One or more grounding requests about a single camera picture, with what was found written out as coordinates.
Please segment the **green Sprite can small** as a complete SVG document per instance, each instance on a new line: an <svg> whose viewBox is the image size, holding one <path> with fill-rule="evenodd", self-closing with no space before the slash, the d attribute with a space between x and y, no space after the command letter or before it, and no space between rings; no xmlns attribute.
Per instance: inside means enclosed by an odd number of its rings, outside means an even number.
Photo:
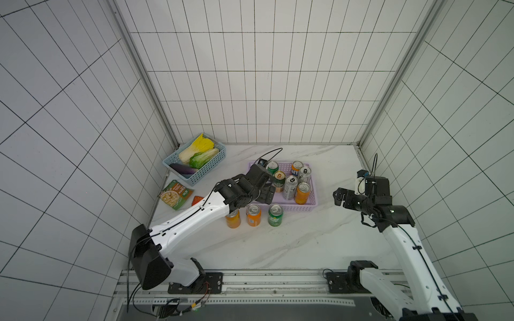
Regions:
<svg viewBox="0 0 514 321"><path fill-rule="evenodd" d="M282 223L284 210L279 204L272 204L269 207L268 222L273 227L278 227Z"/></svg>

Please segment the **orange Fanta can front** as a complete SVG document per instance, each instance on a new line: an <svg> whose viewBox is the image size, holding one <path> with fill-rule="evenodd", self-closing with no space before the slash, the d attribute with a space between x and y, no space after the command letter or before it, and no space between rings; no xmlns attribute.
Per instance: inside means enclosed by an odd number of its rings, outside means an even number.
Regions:
<svg viewBox="0 0 514 321"><path fill-rule="evenodd" d="M261 222L261 208L258 205L249 205L246 209L246 220L249 226L257 227Z"/></svg>

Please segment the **orange fanta can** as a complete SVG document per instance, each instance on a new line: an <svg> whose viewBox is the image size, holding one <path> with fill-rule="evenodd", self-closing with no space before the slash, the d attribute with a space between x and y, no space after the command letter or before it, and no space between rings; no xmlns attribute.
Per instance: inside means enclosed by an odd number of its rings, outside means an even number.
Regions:
<svg viewBox="0 0 514 321"><path fill-rule="evenodd" d="M304 167L303 162L299 160L294 161L290 166L290 174L297 177L302 167Z"/></svg>
<svg viewBox="0 0 514 321"><path fill-rule="evenodd" d="M246 220L249 226L257 227L261 222L261 208L258 205L249 205L246 209Z"/></svg>

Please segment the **white Monster can front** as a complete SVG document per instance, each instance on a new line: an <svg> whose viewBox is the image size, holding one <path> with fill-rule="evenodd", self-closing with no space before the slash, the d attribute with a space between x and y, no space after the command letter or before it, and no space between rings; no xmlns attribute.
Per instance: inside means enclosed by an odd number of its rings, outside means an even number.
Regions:
<svg viewBox="0 0 514 321"><path fill-rule="evenodd" d="M284 188L282 191L282 196L284 197L284 199L286 199L286 200L294 199L294 196L295 196L295 193L297 190L297 186L298 186L297 177L294 175L289 175L285 180Z"/></svg>

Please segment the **white monster can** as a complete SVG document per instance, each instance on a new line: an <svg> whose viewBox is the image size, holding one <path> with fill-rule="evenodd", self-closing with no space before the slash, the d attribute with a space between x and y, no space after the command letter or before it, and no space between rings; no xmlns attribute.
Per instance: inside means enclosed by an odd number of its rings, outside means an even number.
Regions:
<svg viewBox="0 0 514 321"><path fill-rule="evenodd" d="M282 196L284 197L284 199L286 199L286 200L294 199L294 196L295 196L295 193L297 190L297 186L298 186L297 177L294 175L289 175L285 180L284 188L282 191Z"/></svg>
<svg viewBox="0 0 514 321"><path fill-rule="evenodd" d="M311 174L312 174L311 168L309 166L303 166L298 171L298 181L300 183L308 183L311 179Z"/></svg>

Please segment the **orange Schweppes can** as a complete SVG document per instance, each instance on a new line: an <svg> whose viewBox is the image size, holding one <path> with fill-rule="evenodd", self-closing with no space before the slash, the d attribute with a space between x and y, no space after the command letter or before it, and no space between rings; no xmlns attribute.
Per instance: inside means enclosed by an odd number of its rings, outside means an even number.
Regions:
<svg viewBox="0 0 514 321"><path fill-rule="evenodd" d="M309 200L311 193L311 186L309 183L299 183L297 186L297 191L294 197L294 201L296 204L304 205Z"/></svg>

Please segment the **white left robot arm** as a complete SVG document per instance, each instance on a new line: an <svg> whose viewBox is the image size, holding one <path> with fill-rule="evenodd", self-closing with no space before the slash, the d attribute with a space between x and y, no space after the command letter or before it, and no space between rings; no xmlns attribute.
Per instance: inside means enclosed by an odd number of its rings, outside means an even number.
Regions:
<svg viewBox="0 0 514 321"><path fill-rule="evenodd" d="M203 267L194 258L175 257L174 251L190 235L235 210L252 202L270 205L275 193L272 179L267 169L253 164L246 174L216 183L207 197L168 222L135 227L128 256L142 289L169 283L200 292L206 282Z"/></svg>

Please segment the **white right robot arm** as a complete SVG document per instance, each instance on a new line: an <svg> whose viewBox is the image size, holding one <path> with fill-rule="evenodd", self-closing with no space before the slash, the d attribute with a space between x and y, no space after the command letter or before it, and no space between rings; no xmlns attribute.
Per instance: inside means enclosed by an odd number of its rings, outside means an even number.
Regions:
<svg viewBox="0 0 514 321"><path fill-rule="evenodd" d="M393 205L389 180L367 176L357 186L363 193L338 188L336 206L372 220L393 249L411 291L406 295L366 260L350 263L346 272L328 272L331 293L372 294L395 320L476 320L444 285L420 240L414 219L403 205Z"/></svg>

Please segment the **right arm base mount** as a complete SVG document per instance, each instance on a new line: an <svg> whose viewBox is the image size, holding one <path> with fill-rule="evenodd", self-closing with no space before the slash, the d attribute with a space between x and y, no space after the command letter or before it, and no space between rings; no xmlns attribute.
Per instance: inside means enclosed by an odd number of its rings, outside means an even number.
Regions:
<svg viewBox="0 0 514 321"><path fill-rule="evenodd" d="M360 282L360 271L366 268L378 269L371 261L351 261L346 272L324 269L322 276L326 279L330 294L370 294Z"/></svg>

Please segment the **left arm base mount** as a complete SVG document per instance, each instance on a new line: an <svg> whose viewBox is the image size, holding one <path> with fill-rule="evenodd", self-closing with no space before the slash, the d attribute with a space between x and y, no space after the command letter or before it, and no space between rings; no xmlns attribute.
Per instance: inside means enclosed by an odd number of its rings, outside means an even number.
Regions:
<svg viewBox="0 0 514 321"><path fill-rule="evenodd" d="M182 260L175 265L167 281L168 294L220 294L222 292L224 274L207 272L195 258Z"/></svg>

